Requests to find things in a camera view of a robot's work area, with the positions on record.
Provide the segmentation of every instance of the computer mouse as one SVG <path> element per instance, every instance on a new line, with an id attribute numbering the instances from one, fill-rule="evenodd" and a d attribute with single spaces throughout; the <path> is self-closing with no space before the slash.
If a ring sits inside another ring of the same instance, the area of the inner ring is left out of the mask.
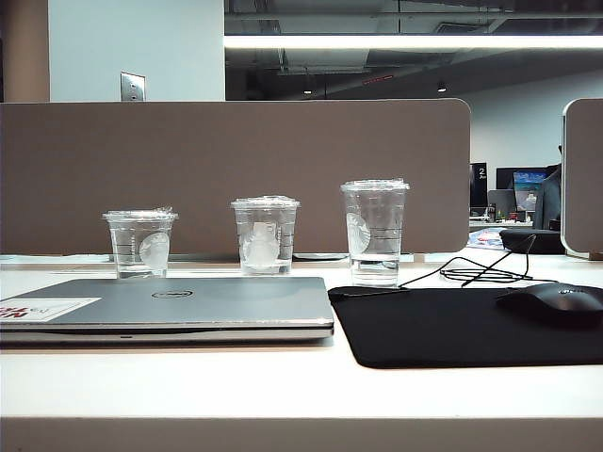
<path id="1" fill-rule="evenodd" d="M 517 289 L 497 299 L 515 315 L 559 327 L 595 327 L 603 317 L 603 289 L 546 282 Z"/>

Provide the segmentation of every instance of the black mouse pad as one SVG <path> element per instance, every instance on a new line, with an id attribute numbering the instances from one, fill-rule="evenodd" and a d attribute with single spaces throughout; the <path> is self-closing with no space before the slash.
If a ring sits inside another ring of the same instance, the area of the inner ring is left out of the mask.
<path id="1" fill-rule="evenodd" d="M 572 329 L 497 307 L 504 288 L 337 287 L 329 298 L 356 361 L 367 367 L 485 367 L 603 363 L 603 326 Z"/>

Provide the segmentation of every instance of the plastic cup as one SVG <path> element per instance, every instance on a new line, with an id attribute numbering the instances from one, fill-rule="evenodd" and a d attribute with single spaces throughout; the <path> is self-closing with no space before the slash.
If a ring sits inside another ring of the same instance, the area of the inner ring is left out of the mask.
<path id="1" fill-rule="evenodd" d="M 300 203 L 287 196 L 261 196 L 237 199 L 230 205 L 235 209 L 243 273 L 289 272 L 295 215 Z"/>
<path id="2" fill-rule="evenodd" d="M 402 179 L 346 182 L 343 192 L 354 285 L 398 283 L 404 201 Z"/>
<path id="3" fill-rule="evenodd" d="M 171 224 L 178 218 L 171 207 L 109 211 L 103 218 L 109 223 L 118 278 L 166 277 Z"/>

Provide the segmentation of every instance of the desk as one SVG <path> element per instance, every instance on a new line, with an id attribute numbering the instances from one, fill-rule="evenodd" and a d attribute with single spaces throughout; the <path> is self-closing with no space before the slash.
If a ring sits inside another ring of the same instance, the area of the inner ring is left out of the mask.
<path id="1" fill-rule="evenodd" d="M 491 263 L 500 253 L 461 254 Z M 449 257 L 402 262 L 400 280 Z M 524 259 L 501 264 L 517 271 Z M 103 262 L 7 262 L 2 298 L 112 275 Z M 175 263 L 168 274 L 239 273 L 234 264 Z M 532 256 L 530 274 L 600 286 L 603 263 Z M 350 283 L 345 261 L 294 263 L 292 275 Z M 434 276 L 414 286 L 458 283 Z M 4 350 L 0 364 L 6 451 L 603 450 L 603 365 L 368 369 L 337 322 L 317 345 Z"/>
<path id="2" fill-rule="evenodd" d="M 508 229 L 529 229 L 531 228 L 531 221 L 502 221 L 499 223 L 488 223 L 487 221 L 469 221 L 469 232 L 473 233 L 485 228 L 508 228 Z"/>

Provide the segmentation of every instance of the cup lid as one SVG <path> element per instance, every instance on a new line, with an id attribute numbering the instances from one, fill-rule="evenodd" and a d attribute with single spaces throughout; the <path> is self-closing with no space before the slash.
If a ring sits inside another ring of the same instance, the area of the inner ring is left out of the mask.
<path id="1" fill-rule="evenodd" d="M 411 186 L 404 179 L 366 179 L 349 181 L 341 186 L 341 191 L 397 191 L 409 190 Z"/>
<path id="2" fill-rule="evenodd" d="M 237 198 L 230 203 L 234 209 L 295 209 L 300 202 L 281 195 L 258 196 L 256 198 Z"/>
<path id="3" fill-rule="evenodd" d="M 171 207 L 158 207 L 148 210 L 109 210 L 103 214 L 107 221 L 160 221 L 178 219 Z"/>

